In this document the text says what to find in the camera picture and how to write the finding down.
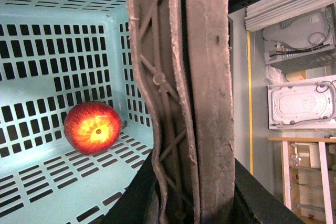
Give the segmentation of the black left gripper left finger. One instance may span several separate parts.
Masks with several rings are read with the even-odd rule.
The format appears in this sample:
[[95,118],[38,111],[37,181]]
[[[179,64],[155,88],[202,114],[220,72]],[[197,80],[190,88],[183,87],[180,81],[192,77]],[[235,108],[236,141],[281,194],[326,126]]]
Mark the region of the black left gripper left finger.
[[158,181],[152,167],[152,153],[100,223],[159,223]]

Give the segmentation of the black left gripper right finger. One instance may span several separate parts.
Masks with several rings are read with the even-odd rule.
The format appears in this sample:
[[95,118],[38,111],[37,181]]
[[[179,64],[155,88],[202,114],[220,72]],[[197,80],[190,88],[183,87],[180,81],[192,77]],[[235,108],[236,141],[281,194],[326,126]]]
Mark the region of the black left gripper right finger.
[[235,160],[232,218],[233,223],[303,223],[299,217],[268,192],[238,160]]

